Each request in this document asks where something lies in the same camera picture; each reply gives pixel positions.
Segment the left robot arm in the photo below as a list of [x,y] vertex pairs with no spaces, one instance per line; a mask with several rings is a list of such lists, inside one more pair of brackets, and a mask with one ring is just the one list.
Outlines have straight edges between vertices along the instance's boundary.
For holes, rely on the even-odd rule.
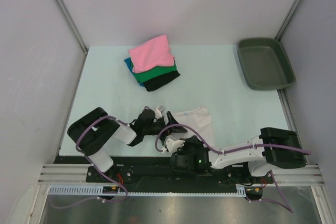
[[133,147],[141,143],[145,136],[158,135],[169,125],[174,126],[159,137],[163,143],[174,133],[187,133],[187,129],[179,125],[171,112],[168,111],[163,116],[163,111],[162,106],[155,110],[146,107],[131,123],[124,123],[98,107],[74,122],[68,128],[67,134],[76,144],[76,150],[96,166],[98,176],[103,181],[110,182],[115,178],[116,169],[113,167],[112,158],[103,147],[110,139]]

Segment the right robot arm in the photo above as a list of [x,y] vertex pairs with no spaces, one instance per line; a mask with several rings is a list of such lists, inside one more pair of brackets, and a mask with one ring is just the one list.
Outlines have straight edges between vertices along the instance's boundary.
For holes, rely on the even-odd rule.
[[306,165],[310,151],[302,149],[297,133],[273,127],[237,145],[209,147],[198,136],[165,140],[170,166],[178,172],[205,174],[243,164],[243,179],[254,183],[274,168],[296,169]]

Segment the white t shirt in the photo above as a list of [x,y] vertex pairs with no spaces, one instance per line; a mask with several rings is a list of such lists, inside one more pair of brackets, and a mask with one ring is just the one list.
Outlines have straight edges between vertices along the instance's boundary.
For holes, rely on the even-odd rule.
[[214,145],[212,117],[207,107],[199,106],[193,110],[172,113],[175,120],[193,128],[209,144]]

